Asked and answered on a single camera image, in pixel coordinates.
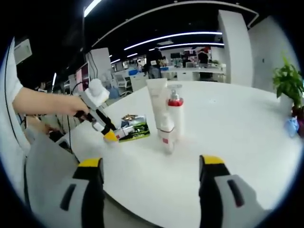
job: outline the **white sleeve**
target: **white sleeve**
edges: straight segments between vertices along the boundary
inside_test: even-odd
[[[20,89],[23,87],[17,77],[17,67],[14,55],[15,39],[13,39],[10,49],[9,49],[9,58],[6,68],[6,93],[8,102],[12,103],[19,93]]]

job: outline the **monitor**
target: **monitor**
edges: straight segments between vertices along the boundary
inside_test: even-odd
[[[180,53],[171,53],[171,58],[180,58],[181,54]]]
[[[196,56],[196,51],[193,50],[185,50],[185,55],[186,56]]]
[[[89,87],[90,82],[89,64],[85,63],[76,71],[76,83],[80,83],[77,86],[78,92],[85,91]]]

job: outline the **office desk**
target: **office desk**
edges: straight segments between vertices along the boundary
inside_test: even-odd
[[[144,88],[147,85],[146,80],[149,79],[148,74],[145,75],[144,73],[141,72],[136,75],[131,75],[129,77],[131,80],[133,92],[140,90],[141,88]]]
[[[178,81],[199,81],[200,74],[199,73],[212,73],[217,75],[223,75],[224,72],[218,68],[171,68],[168,71],[164,71],[167,73],[177,73]]]
[[[187,134],[172,155],[164,152],[157,136],[148,90],[143,88],[105,112],[116,125],[125,114],[145,114],[151,135],[106,144],[101,133],[83,122],[71,131],[79,160],[102,156],[104,190],[164,228],[199,227],[201,154],[222,158],[232,174],[255,189],[261,206],[273,209],[293,181],[302,147],[300,138],[291,139],[285,132],[276,95],[224,83],[180,83]]]

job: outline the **chair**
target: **chair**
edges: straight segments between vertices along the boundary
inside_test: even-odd
[[[132,92],[131,91],[128,91],[127,89],[129,88],[132,88],[132,85],[131,85],[131,81],[127,81],[125,80],[125,78],[122,76],[122,75],[114,75],[115,77],[115,80],[117,82],[117,87],[118,88],[124,88],[125,91],[122,92],[120,94],[120,96],[124,96],[124,95],[127,95],[127,94],[131,94]]]
[[[194,64],[192,62],[186,63],[186,68],[194,68]]]

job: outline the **human arm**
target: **human arm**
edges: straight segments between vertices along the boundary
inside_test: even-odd
[[[39,120],[37,117],[28,115],[26,119],[27,119],[27,126],[32,126],[36,130],[42,132],[43,134],[49,134],[51,130],[49,126],[44,122],[42,122],[41,120]]]
[[[77,96],[47,94],[28,88],[21,88],[13,107],[22,114],[67,114],[75,115],[77,111],[89,112],[86,104]]]

